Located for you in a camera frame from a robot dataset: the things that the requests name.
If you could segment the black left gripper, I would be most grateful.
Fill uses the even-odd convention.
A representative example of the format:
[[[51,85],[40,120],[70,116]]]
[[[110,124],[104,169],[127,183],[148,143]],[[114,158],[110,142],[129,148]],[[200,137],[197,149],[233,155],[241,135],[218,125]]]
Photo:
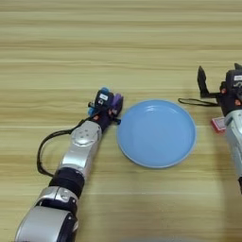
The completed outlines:
[[[118,115],[123,109],[123,102],[123,96],[121,96],[120,101],[117,101],[115,104],[97,105],[90,102],[88,104],[90,108],[90,120],[97,123],[102,131],[105,131],[111,123],[119,125],[121,120],[118,118]]]

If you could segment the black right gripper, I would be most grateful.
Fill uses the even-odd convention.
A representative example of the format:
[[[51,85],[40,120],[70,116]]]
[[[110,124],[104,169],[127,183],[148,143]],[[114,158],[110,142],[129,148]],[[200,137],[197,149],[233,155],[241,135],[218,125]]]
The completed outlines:
[[[235,63],[235,70],[242,70],[242,65]],[[232,89],[222,81],[218,93],[210,93],[206,86],[206,75],[203,68],[198,69],[198,85],[202,98],[214,98],[216,102],[205,102],[207,107],[220,107],[224,116],[233,111],[242,110],[242,100],[237,96],[237,89]]]

